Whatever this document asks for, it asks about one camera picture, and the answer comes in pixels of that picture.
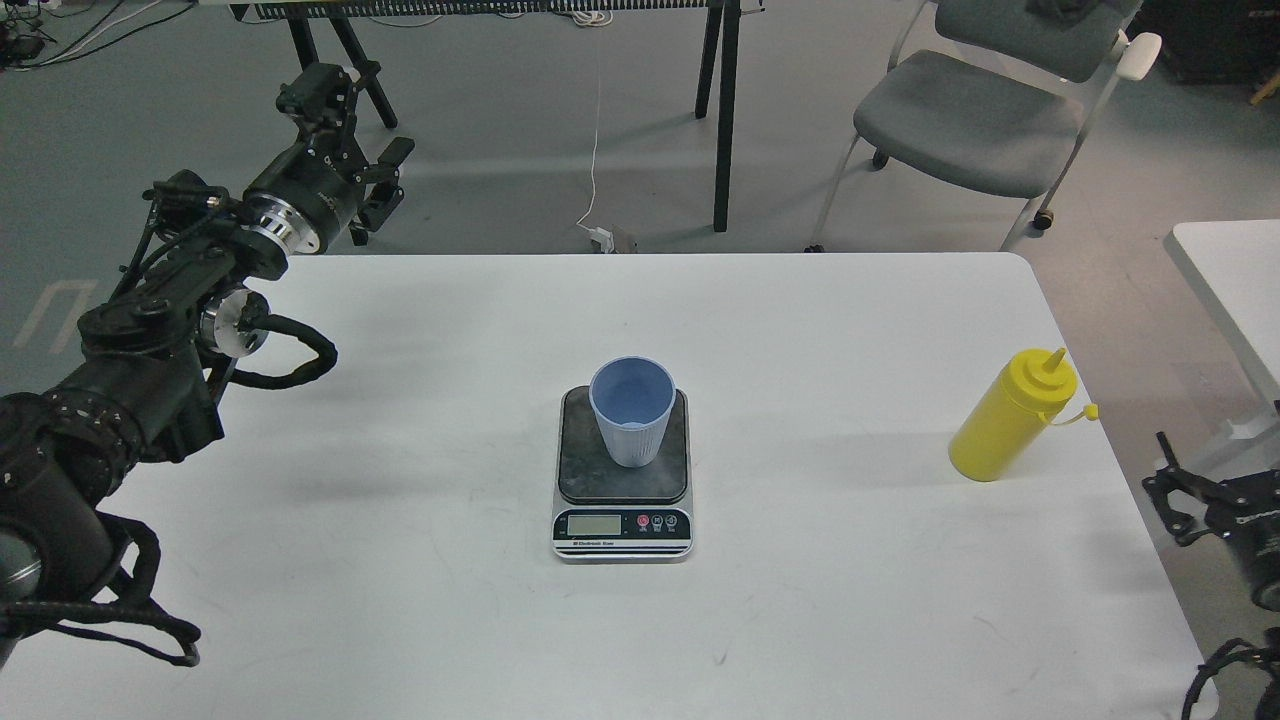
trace gray chair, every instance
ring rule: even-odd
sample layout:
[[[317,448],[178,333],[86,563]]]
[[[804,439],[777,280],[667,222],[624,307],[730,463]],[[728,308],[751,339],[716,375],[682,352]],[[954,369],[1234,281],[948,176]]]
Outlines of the gray chair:
[[[890,55],[888,74],[854,113],[849,145],[814,229],[817,243],[859,138],[876,147],[872,168],[890,158],[938,179],[988,195],[1025,197],[1001,250],[1033,225],[1053,222],[1050,201],[1119,79],[1142,79],[1160,53],[1151,33],[1121,32],[1140,0],[1106,0],[1073,27],[1032,14],[1027,0],[937,0],[934,29],[968,45],[1024,60],[1071,82],[1105,67],[1110,77],[1092,108],[932,50],[899,56],[924,5],[919,0]]]

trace blue cup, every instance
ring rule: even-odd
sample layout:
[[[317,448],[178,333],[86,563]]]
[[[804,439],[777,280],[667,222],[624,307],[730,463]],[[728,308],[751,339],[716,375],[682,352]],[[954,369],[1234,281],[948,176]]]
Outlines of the blue cup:
[[[609,457],[641,468],[658,456],[676,406],[676,380],[648,357],[618,357],[595,372],[588,392]]]

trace white desk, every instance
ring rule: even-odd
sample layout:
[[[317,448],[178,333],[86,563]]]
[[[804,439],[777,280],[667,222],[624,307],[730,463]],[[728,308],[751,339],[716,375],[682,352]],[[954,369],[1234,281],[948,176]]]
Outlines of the white desk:
[[[1226,423],[1187,468],[1215,479],[1280,462],[1280,220],[1183,223],[1165,249],[1231,346],[1262,398],[1253,416]]]
[[[338,368],[233,388],[228,439],[105,505],[159,532],[204,662],[33,638],[5,720],[1176,715],[1201,656],[1102,429],[996,483],[947,461],[1009,356],[1061,342],[1021,259],[293,265],[273,310]],[[625,354],[689,395],[698,539],[564,565],[559,398]]]

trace chair backrest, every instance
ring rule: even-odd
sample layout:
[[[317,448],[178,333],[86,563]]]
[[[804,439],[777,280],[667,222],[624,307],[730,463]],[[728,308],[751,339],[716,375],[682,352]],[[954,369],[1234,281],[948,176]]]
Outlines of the chair backrest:
[[[1078,24],[1064,28],[1027,10],[1027,0],[938,0],[938,35],[995,50],[1084,82],[1116,42],[1116,32],[1142,0],[1106,0]]]

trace chair wheel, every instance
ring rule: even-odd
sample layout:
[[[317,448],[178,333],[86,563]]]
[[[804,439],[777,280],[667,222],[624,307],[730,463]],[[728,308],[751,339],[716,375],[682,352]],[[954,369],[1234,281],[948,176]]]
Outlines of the chair wheel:
[[[1038,231],[1047,231],[1053,227],[1053,211],[1052,210],[1037,210],[1036,218],[1032,220],[1032,227]]]

